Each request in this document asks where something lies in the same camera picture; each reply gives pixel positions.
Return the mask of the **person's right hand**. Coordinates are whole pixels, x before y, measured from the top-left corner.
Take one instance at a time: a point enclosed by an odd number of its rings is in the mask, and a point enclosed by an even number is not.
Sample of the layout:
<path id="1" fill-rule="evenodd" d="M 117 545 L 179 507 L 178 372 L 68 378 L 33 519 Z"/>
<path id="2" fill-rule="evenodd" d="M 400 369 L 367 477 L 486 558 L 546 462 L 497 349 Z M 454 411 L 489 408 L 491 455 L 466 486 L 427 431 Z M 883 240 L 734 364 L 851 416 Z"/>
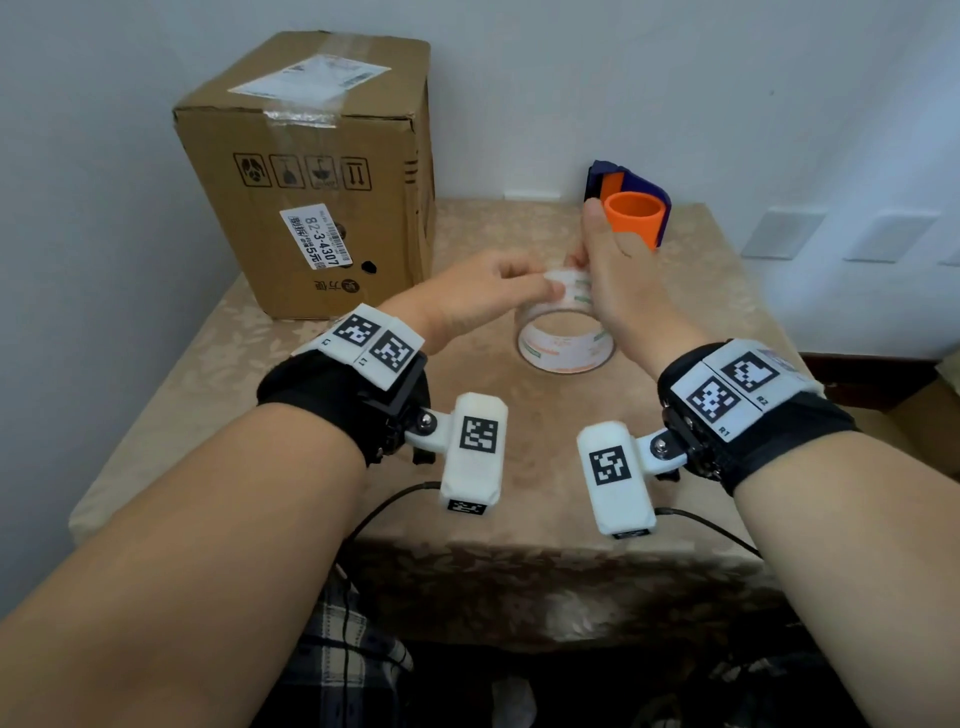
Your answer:
<path id="1" fill-rule="evenodd" d="M 582 257 L 581 241 L 563 267 L 587 270 L 591 277 L 596 318 L 619 350 L 654 381 L 675 360 L 718 341 L 669 297 L 658 261 L 642 238 L 615 232 L 617 252 L 608 257 Z"/>

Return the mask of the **person's left hand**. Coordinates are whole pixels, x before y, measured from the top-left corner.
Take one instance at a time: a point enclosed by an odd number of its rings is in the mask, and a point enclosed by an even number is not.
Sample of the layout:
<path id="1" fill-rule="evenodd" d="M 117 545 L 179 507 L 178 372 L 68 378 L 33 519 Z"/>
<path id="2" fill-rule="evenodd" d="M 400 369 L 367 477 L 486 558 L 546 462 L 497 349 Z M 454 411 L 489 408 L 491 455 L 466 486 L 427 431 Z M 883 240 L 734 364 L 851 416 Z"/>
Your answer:
<path id="1" fill-rule="evenodd" d="M 481 253 L 528 253 L 521 249 L 485 249 L 382 303 L 379 310 L 406 324 L 423 339 L 431 357 L 451 341 L 496 321 L 521 306 L 488 306 L 482 300 Z"/>

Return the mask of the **clear tape roll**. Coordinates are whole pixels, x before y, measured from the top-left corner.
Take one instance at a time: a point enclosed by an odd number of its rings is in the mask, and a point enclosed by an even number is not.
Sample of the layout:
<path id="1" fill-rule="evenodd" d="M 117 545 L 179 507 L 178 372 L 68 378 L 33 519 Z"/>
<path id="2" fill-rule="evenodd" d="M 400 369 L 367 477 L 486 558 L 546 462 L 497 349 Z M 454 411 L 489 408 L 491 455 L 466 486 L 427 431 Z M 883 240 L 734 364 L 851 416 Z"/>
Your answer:
<path id="1" fill-rule="evenodd" d="M 520 356 L 550 374 L 576 375 L 604 366 L 618 347 L 595 316 L 590 273 L 566 268 L 548 271 L 544 277 L 563 286 L 563 297 L 515 311 Z"/>

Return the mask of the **person's right forearm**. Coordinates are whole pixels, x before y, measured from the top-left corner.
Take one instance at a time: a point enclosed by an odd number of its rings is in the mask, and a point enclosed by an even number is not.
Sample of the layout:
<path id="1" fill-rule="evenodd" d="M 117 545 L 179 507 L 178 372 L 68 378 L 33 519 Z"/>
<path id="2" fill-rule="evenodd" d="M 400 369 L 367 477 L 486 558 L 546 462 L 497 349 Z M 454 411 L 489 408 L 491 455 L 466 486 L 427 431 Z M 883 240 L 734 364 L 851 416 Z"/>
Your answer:
<path id="1" fill-rule="evenodd" d="M 761 467 L 738 513 L 873 728 L 960 728 L 960 482 L 860 432 Z"/>

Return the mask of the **person's left forearm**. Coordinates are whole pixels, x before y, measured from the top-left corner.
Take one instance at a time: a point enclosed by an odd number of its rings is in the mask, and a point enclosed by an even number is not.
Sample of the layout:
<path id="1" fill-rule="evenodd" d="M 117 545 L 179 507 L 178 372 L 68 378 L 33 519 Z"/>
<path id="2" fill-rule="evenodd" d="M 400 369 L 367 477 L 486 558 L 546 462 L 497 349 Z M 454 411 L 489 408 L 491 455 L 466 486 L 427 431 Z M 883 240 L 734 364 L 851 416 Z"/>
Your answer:
<path id="1" fill-rule="evenodd" d="M 236 418 L 0 621 L 0 728 L 247 728 L 365 473 L 354 440 L 306 411 Z"/>

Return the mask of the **blue and orange tape dispenser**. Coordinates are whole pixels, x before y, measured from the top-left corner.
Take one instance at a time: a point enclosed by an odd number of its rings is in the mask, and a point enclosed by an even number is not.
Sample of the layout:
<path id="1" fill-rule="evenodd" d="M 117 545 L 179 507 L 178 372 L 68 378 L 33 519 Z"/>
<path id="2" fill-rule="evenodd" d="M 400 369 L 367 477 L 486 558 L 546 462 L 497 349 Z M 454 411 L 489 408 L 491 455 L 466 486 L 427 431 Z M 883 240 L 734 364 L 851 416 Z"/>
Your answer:
<path id="1" fill-rule="evenodd" d="M 584 199 L 597 199 L 617 233 L 632 233 L 651 250 L 660 248 L 672 210 L 664 188 L 610 161 L 594 160 L 589 166 Z"/>

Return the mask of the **brown cardboard box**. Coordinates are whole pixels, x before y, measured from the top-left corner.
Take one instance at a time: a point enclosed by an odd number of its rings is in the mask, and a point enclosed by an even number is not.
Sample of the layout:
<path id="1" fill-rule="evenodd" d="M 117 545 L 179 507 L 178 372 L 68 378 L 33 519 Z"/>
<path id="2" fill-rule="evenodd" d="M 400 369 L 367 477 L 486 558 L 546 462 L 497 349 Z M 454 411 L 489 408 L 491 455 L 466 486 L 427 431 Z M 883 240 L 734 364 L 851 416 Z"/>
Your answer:
<path id="1" fill-rule="evenodd" d="M 436 192 L 419 39 L 279 32 L 174 128 L 259 308 L 322 320 L 429 277 Z"/>

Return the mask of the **dark wooden furniture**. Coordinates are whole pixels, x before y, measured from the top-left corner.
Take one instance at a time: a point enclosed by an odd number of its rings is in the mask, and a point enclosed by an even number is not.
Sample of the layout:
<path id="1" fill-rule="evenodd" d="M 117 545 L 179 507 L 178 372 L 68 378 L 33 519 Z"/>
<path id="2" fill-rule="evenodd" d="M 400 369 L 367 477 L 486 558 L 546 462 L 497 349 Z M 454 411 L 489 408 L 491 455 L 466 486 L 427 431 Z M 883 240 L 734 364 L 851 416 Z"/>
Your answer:
<path id="1" fill-rule="evenodd" d="M 862 431 L 960 483 L 960 383 L 937 362 L 813 352 L 801 359 Z"/>

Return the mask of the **plaid shorts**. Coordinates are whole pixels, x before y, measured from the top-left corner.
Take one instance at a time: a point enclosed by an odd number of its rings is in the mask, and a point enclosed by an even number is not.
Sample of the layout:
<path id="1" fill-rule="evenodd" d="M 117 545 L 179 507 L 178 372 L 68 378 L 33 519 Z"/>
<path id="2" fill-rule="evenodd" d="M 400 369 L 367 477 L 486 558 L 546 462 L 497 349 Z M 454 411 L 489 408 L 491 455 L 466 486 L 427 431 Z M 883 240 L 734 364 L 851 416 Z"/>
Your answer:
<path id="1" fill-rule="evenodd" d="M 413 728 L 414 661 L 340 565 L 249 728 Z"/>

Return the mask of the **white wall outlet plate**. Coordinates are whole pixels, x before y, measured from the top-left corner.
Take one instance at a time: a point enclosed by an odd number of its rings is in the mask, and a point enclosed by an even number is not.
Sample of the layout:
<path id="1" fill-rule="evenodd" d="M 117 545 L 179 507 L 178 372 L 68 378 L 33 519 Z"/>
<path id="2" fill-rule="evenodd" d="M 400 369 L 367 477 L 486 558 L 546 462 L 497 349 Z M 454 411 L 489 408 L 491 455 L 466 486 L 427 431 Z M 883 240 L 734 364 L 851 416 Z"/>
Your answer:
<path id="1" fill-rule="evenodd" d="M 827 210 L 819 207 L 770 207 L 761 215 L 740 255 L 748 260 L 792 261 L 826 218 Z"/>
<path id="2" fill-rule="evenodd" d="M 940 219 L 938 212 L 887 211 L 878 214 L 843 257 L 845 262 L 896 264 Z"/>

